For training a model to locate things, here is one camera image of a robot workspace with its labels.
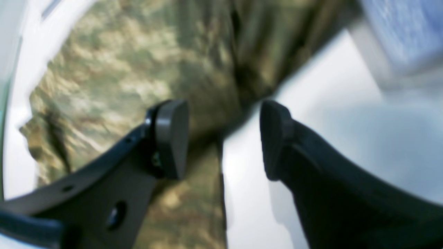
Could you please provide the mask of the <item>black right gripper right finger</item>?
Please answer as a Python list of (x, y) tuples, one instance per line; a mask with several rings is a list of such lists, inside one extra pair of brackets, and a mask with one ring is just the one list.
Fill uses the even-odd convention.
[(319, 134), (263, 101), (264, 170), (292, 193), (311, 249), (441, 249), (442, 206), (358, 167)]

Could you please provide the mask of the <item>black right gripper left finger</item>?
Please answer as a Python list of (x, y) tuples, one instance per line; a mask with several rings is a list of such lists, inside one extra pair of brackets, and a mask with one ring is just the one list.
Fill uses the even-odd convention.
[(19, 247), (131, 249), (159, 179), (182, 179), (189, 107), (169, 100), (89, 165), (1, 202), (1, 238)]

